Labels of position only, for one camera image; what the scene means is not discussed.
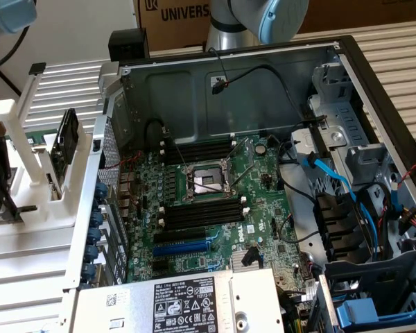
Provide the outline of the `black fan shroud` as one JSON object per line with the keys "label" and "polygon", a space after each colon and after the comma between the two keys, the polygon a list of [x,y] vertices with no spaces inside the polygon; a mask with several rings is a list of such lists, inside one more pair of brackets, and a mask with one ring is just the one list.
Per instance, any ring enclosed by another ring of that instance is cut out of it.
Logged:
{"label": "black fan shroud", "polygon": [[350,194],[319,193],[313,213],[328,262],[363,264],[370,259],[367,228],[361,225]]}

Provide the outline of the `green RAM stick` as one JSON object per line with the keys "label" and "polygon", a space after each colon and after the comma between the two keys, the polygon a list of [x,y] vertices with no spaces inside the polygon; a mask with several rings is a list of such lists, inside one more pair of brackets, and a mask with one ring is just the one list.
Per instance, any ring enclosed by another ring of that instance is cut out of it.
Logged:
{"label": "green RAM stick", "polygon": [[57,130],[41,130],[25,132],[25,136],[30,146],[44,146],[52,143],[57,135]]}

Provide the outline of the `silver power supply with labels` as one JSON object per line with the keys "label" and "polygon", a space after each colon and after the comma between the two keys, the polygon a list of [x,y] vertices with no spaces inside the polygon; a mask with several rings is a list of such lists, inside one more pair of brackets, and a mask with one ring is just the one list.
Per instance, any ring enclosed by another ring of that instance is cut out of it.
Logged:
{"label": "silver power supply with labels", "polygon": [[284,333],[270,269],[81,291],[72,333]]}

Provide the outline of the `thin metal locking lever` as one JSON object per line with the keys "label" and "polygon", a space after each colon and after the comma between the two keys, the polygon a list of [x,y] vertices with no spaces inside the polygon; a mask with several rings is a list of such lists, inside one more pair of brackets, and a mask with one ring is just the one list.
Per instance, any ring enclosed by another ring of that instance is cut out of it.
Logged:
{"label": "thin metal locking lever", "polygon": [[178,155],[180,156],[181,162],[184,165],[184,168],[181,168],[181,170],[185,174],[185,180],[189,180],[191,182],[191,179],[189,178],[189,168],[188,168],[188,165],[186,164],[184,156],[183,156],[179,146],[177,145],[174,137],[172,136],[170,130],[166,126],[162,126],[162,134],[163,134],[164,139],[166,139],[168,142],[172,143],[173,146],[175,147]]}
{"label": "thin metal locking lever", "polygon": [[[225,158],[225,163],[227,170],[229,171],[231,169],[231,166],[229,165],[229,161],[237,154],[242,152],[242,146],[246,146],[249,142],[249,137],[243,138],[235,147],[234,149],[229,153],[229,155]],[[250,165],[247,167],[247,169],[238,176],[234,181],[229,182],[229,187],[232,188],[236,184],[238,184],[255,166],[255,162],[252,161],[252,158],[250,158]]]}

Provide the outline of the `black graphics card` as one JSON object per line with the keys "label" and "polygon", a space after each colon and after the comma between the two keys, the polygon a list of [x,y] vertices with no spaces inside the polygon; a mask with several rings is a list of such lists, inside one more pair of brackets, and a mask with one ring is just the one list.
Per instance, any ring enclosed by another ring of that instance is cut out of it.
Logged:
{"label": "black graphics card", "polygon": [[51,149],[51,161],[57,178],[64,176],[72,163],[78,143],[78,118],[76,110],[69,108],[62,118]]}

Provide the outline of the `plain brown cardboard box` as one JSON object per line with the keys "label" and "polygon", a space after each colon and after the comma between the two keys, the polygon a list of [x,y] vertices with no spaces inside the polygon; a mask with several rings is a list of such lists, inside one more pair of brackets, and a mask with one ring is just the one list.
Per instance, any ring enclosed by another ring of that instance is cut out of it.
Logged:
{"label": "plain brown cardboard box", "polygon": [[416,0],[310,0],[300,33],[416,21]]}

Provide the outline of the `CPU socket metal frame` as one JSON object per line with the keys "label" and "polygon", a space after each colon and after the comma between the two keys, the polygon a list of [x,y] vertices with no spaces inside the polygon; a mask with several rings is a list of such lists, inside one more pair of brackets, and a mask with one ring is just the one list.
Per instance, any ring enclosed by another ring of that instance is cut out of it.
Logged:
{"label": "CPU socket metal frame", "polygon": [[183,201],[205,202],[228,199],[237,194],[231,176],[229,158],[185,164],[181,168],[184,177]]}

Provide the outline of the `silver chipset heatsink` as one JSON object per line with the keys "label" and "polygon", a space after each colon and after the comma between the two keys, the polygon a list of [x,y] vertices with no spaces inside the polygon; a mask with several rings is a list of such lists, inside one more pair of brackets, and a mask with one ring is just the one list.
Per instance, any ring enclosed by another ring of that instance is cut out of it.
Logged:
{"label": "silver chipset heatsink", "polygon": [[263,255],[258,248],[253,246],[247,250],[232,254],[232,270],[234,272],[254,271],[263,269]]}

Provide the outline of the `blue plastic drive latch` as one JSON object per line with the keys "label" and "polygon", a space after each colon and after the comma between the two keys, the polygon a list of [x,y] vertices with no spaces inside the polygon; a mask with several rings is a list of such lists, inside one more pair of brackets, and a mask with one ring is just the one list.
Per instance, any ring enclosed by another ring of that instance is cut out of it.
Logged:
{"label": "blue plastic drive latch", "polygon": [[340,328],[345,333],[416,324],[416,308],[412,311],[380,316],[371,298],[346,300],[337,308],[336,314]]}

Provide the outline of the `small black box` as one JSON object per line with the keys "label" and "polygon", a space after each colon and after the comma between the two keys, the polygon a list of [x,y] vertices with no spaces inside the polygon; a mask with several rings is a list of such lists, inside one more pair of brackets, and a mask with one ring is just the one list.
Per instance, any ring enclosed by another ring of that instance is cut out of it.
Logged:
{"label": "small black box", "polygon": [[108,51],[112,62],[149,58],[146,29],[113,31],[108,41]]}

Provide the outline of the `blue expansion slot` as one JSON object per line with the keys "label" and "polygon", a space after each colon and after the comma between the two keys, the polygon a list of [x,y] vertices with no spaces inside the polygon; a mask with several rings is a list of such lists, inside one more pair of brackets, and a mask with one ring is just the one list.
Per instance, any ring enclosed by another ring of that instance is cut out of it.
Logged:
{"label": "blue expansion slot", "polygon": [[153,248],[153,257],[165,257],[182,255],[187,253],[207,252],[210,248],[209,241],[191,241],[181,244],[168,244]]}

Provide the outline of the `open black PC case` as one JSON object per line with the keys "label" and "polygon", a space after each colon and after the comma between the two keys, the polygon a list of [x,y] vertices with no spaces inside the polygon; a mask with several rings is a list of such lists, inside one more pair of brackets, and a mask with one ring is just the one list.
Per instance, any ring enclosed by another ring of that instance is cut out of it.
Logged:
{"label": "open black PC case", "polygon": [[[316,93],[313,70],[330,62],[342,64],[354,85],[351,105],[365,145],[329,148],[324,142],[319,125],[325,117],[315,116],[309,98]],[[127,157],[162,150],[162,126],[177,144],[271,135],[283,146],[278,183],[293,216],[301,267],[309,272],[299,296],[275,282],[284,333],[345,333],[336,310],[346,300],[371,298],[380,316],[416,308],[416,140],[352,37],[110,62],[99,83],[104,108],[88,169],[108,195],[93,195],[77,225],[71,254],[78,282],[65,295],[61,333],[72,333],[81,291],[134,283],[127,280],[119,176]],[[313,213],[322,192],[351,195],[370,238],[366,263],[327,261]],[[84,281],[92,211],[103,215],[103,224],[91,263],[96,275]]]}

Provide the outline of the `green Dell motherboard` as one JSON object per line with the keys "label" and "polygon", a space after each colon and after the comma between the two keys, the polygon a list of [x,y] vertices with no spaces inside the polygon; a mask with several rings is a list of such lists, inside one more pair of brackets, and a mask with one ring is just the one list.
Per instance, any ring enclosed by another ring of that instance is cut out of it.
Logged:
{"label": "green Dell motherboard", "polygon": [[268,268],[278,287],[303,294],[309,272],[278,183],[283,154],[275,137],[253,135],[127,157],[127,280]]}

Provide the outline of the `white parts rack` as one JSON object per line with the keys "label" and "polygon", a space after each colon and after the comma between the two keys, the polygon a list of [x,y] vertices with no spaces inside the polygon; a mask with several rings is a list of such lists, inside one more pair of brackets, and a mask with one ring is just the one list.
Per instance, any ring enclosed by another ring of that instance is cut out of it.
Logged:
{"label": "white parts rack", "polygon": [[85,132],[79,119],[76,151],[61,178],[53,169],[51,151],[30,146],[25,136],[29,112],[42,99],[37,91],[46,69],[43,62],[32,65],[20,99],[0,100],[0,123],[18,157],[10,164],[17,169],[10,195],[18,206],[38,206],[21,214],[17,221],[0,223],[0,235],[71,228],[84,219],[93,201],[96,173],[88,169],[92,165],[93,136]]}

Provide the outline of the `grey metal disk bay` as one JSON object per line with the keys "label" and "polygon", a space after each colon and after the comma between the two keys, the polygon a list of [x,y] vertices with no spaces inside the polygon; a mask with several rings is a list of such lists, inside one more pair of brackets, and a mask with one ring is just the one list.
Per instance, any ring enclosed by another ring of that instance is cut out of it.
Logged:
{"label": "grey metal disk bay", "polygon": [[316,93],[309,98],[315,116],[324,116],[319,128],[326,146],[338,148],[368,143],[363,127],[351,105],[356,91],[346,69],[330,62],[313,70],[312,84]]}

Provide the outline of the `black RAM slot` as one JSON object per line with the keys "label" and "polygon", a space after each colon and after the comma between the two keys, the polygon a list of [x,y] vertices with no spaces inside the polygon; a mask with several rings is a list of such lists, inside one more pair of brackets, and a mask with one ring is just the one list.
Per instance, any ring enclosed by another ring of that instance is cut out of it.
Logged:
{"label": "black RAM slot", "polygon": [[168,229],[205,227],[243,221],[245,217],[241,209],[168,212],[162,219]]}
{"label": "black RAM slot", "polygon": [[164,219],[196,218],[229,218],[233,221],[242,221],[243,206],[235,200],[220,200],[206,203],[192,203],[188,205],[167,206],[159,215]]}
{"label": "black RAM slot", "polygon": [[[219,160],[228,156],[228,152],[211,153],[211,154],[195,154],[183,155],[184,161],[189,164],[193,162],[203,162],[208,160]],[[172,154],[160,155],[161,161],[167,165],[182,164],[182,158],[177,152]]]}
{"label": "black RAM slot", "polygon": [[[181,149],[181,152],[183,155],[195,155],[195,154],[211,154],[211,153],[220,153],[220,152],[230,152],[231,150],[229,148],[219,148],[219,149],[202,149],[202,150],[186,150],[184,151],[183,149]],[[165,151],[165,155],[166,154],[172,154],[174,152],[177,152],[176,149],[174,148],[173,150],[167,150]]]}
{"label": "black RAM slot", "polygon": [[211,225],[236,223],[244,221],[245,217],[242,213],[232,212],[226,214],[165,216],[162,220],[164,221],[165,230],[183,230],[189,228],[204,228]]}
{"label": "black RAM slot", "polygon": [[186,205],[162,206],[159,213],[171,216],[179,214],[202,214],[211,212],[241,212],[248,206],[247,200],[242,198],[226,198],[205,202],[189,203]]}
{"label": "black RAM slot", "polygon": [[[177,144],[179,148],[231,148],[232,144],[235,142],[235,139],[231,138],[222,138],[215,140],[205,140],[199,142],[189,142],[189,143],[180,143]],[[173,146],[170,142],[165,142],[165,146]]]}
{"label": "black RAM slot", "polygon": [[232,145],[229,142],[205,142],[200,144],[181,144],[172,146],[162,146],[161,149],[167,153],[177,151],[177,148],[182,154],[190,153],[229,153],[232,150]]}

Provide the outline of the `cardboard box with Universal print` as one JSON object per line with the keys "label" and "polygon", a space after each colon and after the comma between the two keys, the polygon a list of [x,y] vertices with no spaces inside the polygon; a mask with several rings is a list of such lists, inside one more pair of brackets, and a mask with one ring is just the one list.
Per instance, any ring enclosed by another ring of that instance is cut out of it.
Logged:
{"label": "cardboard box with Universal print", "polygon": [[150,51],[206,44],[211,0],[132,0],[137,25],[147,34]]}

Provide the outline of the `long black expansion slot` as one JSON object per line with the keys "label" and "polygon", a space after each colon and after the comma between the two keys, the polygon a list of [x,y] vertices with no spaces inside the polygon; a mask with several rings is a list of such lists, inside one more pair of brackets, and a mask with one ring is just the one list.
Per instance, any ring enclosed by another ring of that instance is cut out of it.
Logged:
{"label": "long black expansion slot", "polygon": [[163,231],[153,235],[154,244],[201,240],[206,238],[205,229]]}

